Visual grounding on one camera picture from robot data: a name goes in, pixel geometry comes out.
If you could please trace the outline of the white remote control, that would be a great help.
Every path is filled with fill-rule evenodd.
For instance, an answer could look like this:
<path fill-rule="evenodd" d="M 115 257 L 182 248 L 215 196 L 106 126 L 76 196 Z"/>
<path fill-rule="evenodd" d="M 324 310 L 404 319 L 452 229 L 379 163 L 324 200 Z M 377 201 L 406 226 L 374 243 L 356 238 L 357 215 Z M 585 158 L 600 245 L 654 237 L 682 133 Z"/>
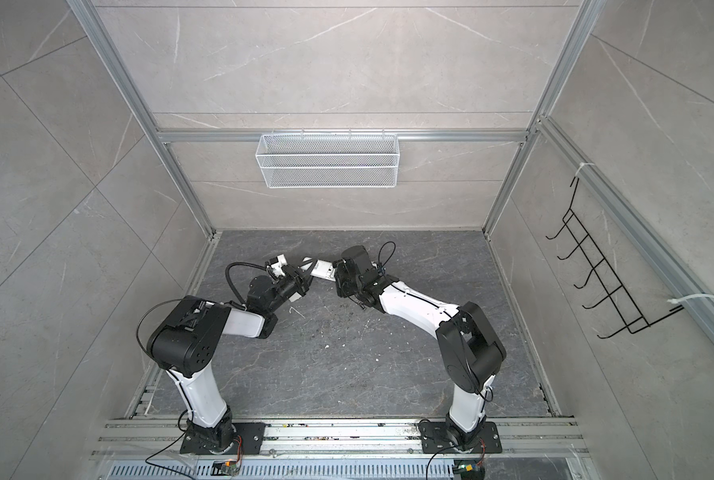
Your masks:
<path fill-rule="evenodd" d="M 335 267 L 332 262 L 316 260 L 309 268 L 311 276 L 323 280 L 335 281 Z"/>

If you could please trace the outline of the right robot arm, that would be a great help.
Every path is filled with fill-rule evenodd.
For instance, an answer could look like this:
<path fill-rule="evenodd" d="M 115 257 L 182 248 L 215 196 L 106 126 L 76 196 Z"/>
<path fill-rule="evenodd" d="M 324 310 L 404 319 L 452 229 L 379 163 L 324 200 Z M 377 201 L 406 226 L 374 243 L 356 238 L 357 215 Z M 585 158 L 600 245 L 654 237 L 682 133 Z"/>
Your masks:
<path fill-rule="evenodd" d="M 409 287 L 372 262 L 362 245 L 348 248 L 333 263 L 337 294 L 363 307 L 400 317 L 434 337 L 444 369 L 455 388 L 439 439 L 450 450 L 480 443 L 493 399 L 492 385 L 507 357 L 506 348 L 484 311 L 474 302 L 445 303 Z"/>

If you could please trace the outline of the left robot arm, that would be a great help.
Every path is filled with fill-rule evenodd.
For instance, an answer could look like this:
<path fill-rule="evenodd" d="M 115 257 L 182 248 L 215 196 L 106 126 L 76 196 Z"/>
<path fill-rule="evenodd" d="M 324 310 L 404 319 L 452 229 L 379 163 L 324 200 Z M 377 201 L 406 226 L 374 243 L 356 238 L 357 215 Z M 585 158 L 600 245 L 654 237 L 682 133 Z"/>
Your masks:
<path fill-rule="evenodd" d="M 305 296 L 316 261 L 291 265 L 280 255 L 261 265 L 232 262 L 224 274 L 234 301 L 187 295 L 151 333 L 146 354 L 167 372 L 185 402 L 185 435 L 212 453 L 227 451 L 236 436 L 230 407 L 221 396 L 212 360 L 225 336 L 266 339 L 277 325 L 275 311 Z"/>

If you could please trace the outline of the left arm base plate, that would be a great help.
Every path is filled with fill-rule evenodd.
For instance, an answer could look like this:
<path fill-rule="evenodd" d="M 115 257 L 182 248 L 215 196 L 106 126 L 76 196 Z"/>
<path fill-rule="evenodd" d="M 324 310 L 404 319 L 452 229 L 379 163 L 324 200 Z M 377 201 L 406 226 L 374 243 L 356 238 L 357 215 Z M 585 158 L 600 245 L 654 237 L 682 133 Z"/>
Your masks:
<path fill-rule="evenodd" d="M 207 428 L 187 423 L 181 454 L 229 455 L 238 449 L 244 455 L 257 455 L 263 443 L 266 424 L 261 422 L 219 423 Z"/>

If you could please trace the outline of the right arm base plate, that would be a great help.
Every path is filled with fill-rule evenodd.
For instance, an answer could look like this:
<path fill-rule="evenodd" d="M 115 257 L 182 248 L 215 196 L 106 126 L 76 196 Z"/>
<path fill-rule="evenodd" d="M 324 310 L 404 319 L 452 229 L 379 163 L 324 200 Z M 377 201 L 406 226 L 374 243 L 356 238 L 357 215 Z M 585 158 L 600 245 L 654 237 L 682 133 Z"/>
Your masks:
<path fill-rule="evenodd" d="M 471 432 L 464 432 L 449 418 L 445 421 L 422 419 L 416 426 L 426 454 L 503 452 L 497 425 L 487 420 L 480 421 Z"/>

